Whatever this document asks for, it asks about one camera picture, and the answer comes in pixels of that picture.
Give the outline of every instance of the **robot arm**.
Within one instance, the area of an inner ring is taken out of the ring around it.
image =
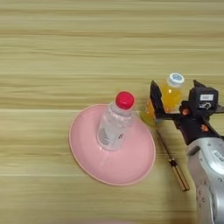
[[[179,114],[165,113],[161,92],[151,83],[150,98],[157,119],[172,119],[187,145],[188,169],[196,185],[200,224],[224,223],[224,141],[209,124],[209,117],[222,113],[218,91],[194,81],[188,101]]]

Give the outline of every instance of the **pink dish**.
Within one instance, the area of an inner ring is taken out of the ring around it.
[[[136,117],[122,148],[104,150],[96,140],[106,105],[85,108],[73,121],[69,133],[72,153],[80,167],[93,178],[112,186],[127,186],[143,179],[151,170],[156,149],[146,125]]]

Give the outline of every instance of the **plastic bottle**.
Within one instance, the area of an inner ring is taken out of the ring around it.
[[[171,73],[167,82],[160,85],[165,112],[171,113],[181,103],[183,99],[181,87],[184,82],[185,78],[182,74]]]
[[[97,133],[99,145],[108,151],[121,149],[127,128],[132,124],[134,96],[120,92],[106,108]]]
[[[181,103],[183,98],[181,87],[184,82],[185,78],[182,74],[171,73],[167,81],[159,85],[165,112],[171,113],[175,110],[176,106]],[[141,111],[140,116],[146,124],[150,126],[156,125],[154,108],[151,100],[147,101],[145,109]]]

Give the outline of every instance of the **table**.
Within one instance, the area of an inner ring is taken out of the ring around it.
[[[113,187],[75,163],[68,130],[77,113],[120,90],[145,103],[151,80],[181,72],[219,89],[224,103],[224,3],[219,0],[0,1],[0,221],[112,220],[196,224],[185,144],[164,122],[187,180],[181,192],[154,129],[157,159],[146,179]],[[222,134],[223,115],[212,125]]]

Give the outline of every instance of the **red bottle cap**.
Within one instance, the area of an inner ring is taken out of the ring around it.
[[[130,109],[134,104],[135,98],[129,93],[122,91],[115,98],[115,104],[120,109]]]

